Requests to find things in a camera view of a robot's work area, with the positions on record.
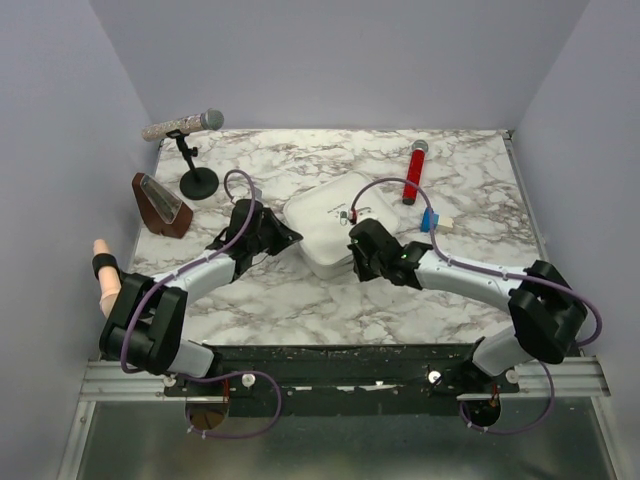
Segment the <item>grey medicine kit box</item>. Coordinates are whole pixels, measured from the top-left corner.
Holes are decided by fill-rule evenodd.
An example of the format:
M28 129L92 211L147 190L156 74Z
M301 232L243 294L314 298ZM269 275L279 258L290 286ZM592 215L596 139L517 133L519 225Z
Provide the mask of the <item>grey medicine kit box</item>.
M347 248L352 225L346 216L359 192L357 213L360 218L378 220L390 233L398 231L401 219L367 175L352 171L336 179L291 197L284 205L285 223L302 235L299 247L303 260L313 274L330 280L353 269L353 257Z

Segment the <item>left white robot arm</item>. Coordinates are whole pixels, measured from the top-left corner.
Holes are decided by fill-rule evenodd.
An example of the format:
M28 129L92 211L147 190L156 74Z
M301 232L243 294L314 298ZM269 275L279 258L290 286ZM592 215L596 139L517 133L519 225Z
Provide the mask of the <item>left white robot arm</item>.
M261 202L237 201L229 225L196 259L154 277L118 273L120 290L99 339L101 355L124 360L134 372L187 376L197 393L214 393L222 372L213 349L182 338L187 307L236 281L255 256L276 256L302 239Z

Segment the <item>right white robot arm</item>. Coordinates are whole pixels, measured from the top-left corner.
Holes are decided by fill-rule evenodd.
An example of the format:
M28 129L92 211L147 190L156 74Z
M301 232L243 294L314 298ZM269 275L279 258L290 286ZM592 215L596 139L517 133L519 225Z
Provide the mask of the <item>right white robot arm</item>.
M476 341L461 365L461 382L471 391L485 390L504 371L531 360L562 363L586 320L584 301L548 262L518 269L457 259L431 244L401 245L373 219L353 226L349 238L361 282L384 278L395 286L449 292L510 315L512 325Z

